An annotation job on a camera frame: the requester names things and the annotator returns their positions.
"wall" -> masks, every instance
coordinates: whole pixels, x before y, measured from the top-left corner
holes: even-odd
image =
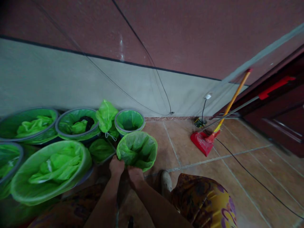
[[[3,7],[1,116],[37,105],[97,108],[103,98],[146,116],[169,113],[147,53],[112,1],[38,3],[11,0]],[[212,88],[205,115],[214,114],[236,89],[219,80],[252,67],[250,85],[304,43],[298,0],[117,3],[163,69],[158,72],[176,116],[199,115]],[[14,38],[19,42],[7,40]],[[111,79],[158,114],[122,93],[81,52],[95,56],[90,58]]]
[[[1,115],[32,106],[58,109],[98,108],[102,99],[118,109],[134,108],[145,116],[169,113],[168,101],[155,70],[91,58],[130,96],[154,113],[127,97],[113,85],[86,57],[21,42],[0,39],[0,109]],[[202,107],[202,92],[218,85],[212,79],[159,70],[175,116],[196,116]],[[214,103],[206,109],[212,115],[231,99],[237,85],[227,84],[223,93],[215,93]]]

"maroon wall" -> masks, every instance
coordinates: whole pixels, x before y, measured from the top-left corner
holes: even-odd
[[[150,66],[111,0],[37,1],[82,51]],[[117,0],[156,67],[223,79],[304,22],[302,0]],[[0,34],[78,49],[31,0],[12,0]],[[298,35],[253,65],[251,84],[304,43]]]

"broom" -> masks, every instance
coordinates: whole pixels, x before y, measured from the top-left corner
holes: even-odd
[[[247,78],[248,78],[249,74],[251,73],[251,71],[252,71],[251,68],[249,68],[249,69],[246,71],[246,74],[245,74],[245,76],[243,77],[243,80],[242,80],[241,84],[238,86],[238,89],[236,90],[235,94],[233,95],[233,98],[231,99],[229,105],[228,105],[227,108],[226,108],[226,111],[225,111],[225,113],[224,113],[224,116],[229,112],[229,110],[230,110],[232,104],[234,103],[235,99],[237,98],[238,94],[240,93],[240,91],[241,91],[243,85],[245,84],[245,81],[247,80]],[[213,143],[213,142],[214,142],[214,139],[218,136],[218,134],[219,134],[220,131],[221,131],[220,128],[221,128],[221,125],[222,125],[223,122],[224,122],[224,119],[222,119],[222,120],[220,121],[220,123],[218,124],[218,126],[216,127],[216,129],[213,131],[213,133],[212,133],[210,136],[208,136],[207,138],[205,138],[205,141],[206,141],[206,142],[208,142],[208,143]]]

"hand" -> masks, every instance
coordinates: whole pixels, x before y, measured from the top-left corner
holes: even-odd
[[[138,190],[142,183],[145,183],[143,170],[141,168],[128,166],[130,185],[134,190]]]
[[[114,155],[111,162],[110,162],[110,170],[111,170],[111,177],[113,176],[121,176],[124,171],[124,161],[119,161],[117,156]]]

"red dustpan handle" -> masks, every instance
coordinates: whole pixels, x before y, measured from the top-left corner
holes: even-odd
[[[266,99],[267,97],[269,97],[268,93],[274,91],[275,89],[286,85],[289,81],[293,81],[295,80],[295,77],[290,77],[290,76],[286,76],[284,78],[282,78],[280,81],[278,81],[277,83],[275,83],[274,85],[272,85],[271,87],[269,87],[268,89],[266,89],[264,92],[260,93],[258,96],[261,100]]]

